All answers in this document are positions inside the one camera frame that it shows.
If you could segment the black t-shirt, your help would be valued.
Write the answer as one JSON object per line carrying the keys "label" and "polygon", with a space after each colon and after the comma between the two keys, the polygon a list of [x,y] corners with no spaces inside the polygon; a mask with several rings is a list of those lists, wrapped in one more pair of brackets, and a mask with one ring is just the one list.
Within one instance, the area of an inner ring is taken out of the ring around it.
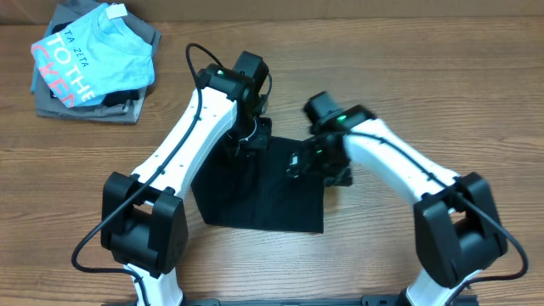
{"label": "black t-shirt", "polygon": [[319,178],[287,175],[302,142],[273,137],[269,147],[229,156],[216,144],[191,189],[206,224],[251,230],[324,232],[324,185]]}

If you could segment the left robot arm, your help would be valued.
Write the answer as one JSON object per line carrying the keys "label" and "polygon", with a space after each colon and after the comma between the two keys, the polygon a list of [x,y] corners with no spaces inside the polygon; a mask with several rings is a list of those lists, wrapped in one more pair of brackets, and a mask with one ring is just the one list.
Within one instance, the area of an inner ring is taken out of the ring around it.
{"label": "left robot arm", "polygon": [[256,54],[243,52],[231,69],[211,63],[153,155],[130,175],[106,180],[100,242],[130,272],[137,305],[183,302],[175,272],[188,238],[183,199],[216,144],[232,156],[268,147],[271,120],[262,116],[268,97],[260,89],[270,80]]}

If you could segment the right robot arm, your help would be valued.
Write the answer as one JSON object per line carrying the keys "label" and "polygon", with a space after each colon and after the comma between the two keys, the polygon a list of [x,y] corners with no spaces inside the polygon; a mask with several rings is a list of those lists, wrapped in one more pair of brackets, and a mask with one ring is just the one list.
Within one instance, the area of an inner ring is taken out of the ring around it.
{"label": "right robot arm", "polygon": [[460,291],[507,252],[487,181],[477,173],[462,176],[432,162],[362,105],[345,110],[321,92],[303,110],[312,136],[292,154],[290,176],[307,174],[326,186],[350,186],[350,166],[357,163],[411,206],[422,271],[399,295],[388,297],[388,303],[468,304],[458,297]]}

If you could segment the folded light blue t-shirt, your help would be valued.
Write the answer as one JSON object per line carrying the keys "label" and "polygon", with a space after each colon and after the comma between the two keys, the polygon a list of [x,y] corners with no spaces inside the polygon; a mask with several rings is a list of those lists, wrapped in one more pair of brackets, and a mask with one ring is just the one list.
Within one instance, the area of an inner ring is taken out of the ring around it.
{"label": "folded light blue t-shirt", "polygon": [[122,4],[97,8],[31,45],[36,67],[66,108],[99,105],[107,94],[155,81],[152,46],[122,19]]}

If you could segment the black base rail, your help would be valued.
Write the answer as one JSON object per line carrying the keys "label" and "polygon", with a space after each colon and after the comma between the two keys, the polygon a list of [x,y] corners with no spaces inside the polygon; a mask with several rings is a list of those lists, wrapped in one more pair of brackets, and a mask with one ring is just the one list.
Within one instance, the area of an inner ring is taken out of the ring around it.
{"label": "black base rail", "polygon": [[181,306],[395,306],[400,305],[396,295],[366,295],[355,299],[298,299],[219,301],[197,299],[183,301]]}

